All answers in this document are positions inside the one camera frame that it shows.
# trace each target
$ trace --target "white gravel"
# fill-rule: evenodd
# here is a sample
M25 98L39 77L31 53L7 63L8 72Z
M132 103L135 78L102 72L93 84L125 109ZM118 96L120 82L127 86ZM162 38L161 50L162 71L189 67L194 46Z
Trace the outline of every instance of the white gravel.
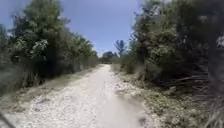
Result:
M140 103L117 95L128 88L104 65L61 91L32 100L26 111L5 116L16 128L154 128Z

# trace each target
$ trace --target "sky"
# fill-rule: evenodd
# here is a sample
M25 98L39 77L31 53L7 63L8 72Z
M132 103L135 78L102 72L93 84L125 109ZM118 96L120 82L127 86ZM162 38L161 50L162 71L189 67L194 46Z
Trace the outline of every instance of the sky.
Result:
M12 27L11 14L21 10L30 0L1 0L0 24ZM129 41L135 14L142 0L61 0L62 16L71 20L67 25L93 43L99 55L116 51L116 40Z

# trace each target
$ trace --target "dry grass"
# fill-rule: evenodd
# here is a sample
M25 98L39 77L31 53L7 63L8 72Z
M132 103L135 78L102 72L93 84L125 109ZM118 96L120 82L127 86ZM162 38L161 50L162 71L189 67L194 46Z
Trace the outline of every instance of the dry grass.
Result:
M164 128L199 128L206 121L202 107L190 97L173 97L160 88L137 80L137 75L118 73L124 82L142 88L135 98L144 100L147 106L163 119Z

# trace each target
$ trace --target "vegetation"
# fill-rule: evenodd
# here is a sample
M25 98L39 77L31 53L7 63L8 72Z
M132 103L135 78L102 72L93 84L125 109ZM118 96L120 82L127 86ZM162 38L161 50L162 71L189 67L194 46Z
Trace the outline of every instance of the vegetation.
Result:
M97 64L91 42L66 28L61 12L59 0L32 0L13 16L10 36L0 25L1 94Z
M121 69L139 73L138 79L150 83L148 87L152 83L163 90L175 88L178 96L204 95L208 101L212 92L209 98L213 102L208 106L221 106L223 100L217 101L217 97L223 96L218 91L223 83L209 86L208 72L217 76L221 70L216 64L223 52L216 48L216 42L223 36L222 5L221 0L146 1L136 16L129 50L120 60ZM208 70L208 59L216 73ZM223 127L221 112L216 117L206 127Z
M104 64L111 64L118 62L118 56L116 53L111 51L103 53L102 57L100 58L100 62Z

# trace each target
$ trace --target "green foliage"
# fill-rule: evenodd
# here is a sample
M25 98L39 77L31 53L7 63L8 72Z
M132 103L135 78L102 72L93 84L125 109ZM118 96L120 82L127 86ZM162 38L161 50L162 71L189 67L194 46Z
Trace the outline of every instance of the green foliage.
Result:
M125 42L123 40L120 40L120 41L118 40L115 43L115 47L117 48L120 57L124 54L124 52L127 49L127 46L126 46L126 44L125 44Z
M121 67L123 69L133 67L135 70L141 66L144 68L141 74L143 79L167 87L174 86L173 81L195 76L196 72L204 74L201 67L207 65L207 40L212 39L215 42L217 39L215 32L220 32L220 29L216 30L214 21L209 20L214 15L217 17L220 15L208 9L208 7L214 9L211 3L216 5L219 2L146 1L142 13L136 16L130 50L127 51L123 61L121 60ZM193 80L195 83L192 83L192 87L198 84L197 80Z
M118 56L116 53L111 51L103 53L102 57L100 58L101 63L111 64L116 63L118 61Z
M91 42L70 32L65 26L68 20L61 17L61 12L59 0L32 0L13 17L10 38L5 27L0 25L0 46L6 47L4 53L0 53L0 61L9 58L2 67L16 67L16 71L10 72L19 73L20 77L12 76L18 78L14 83L17 87L38 85L48 78L98 63ZM0 76L7 71L2 69Z
M7 45L7 30L4 25L0 24L0 50L3 50Z

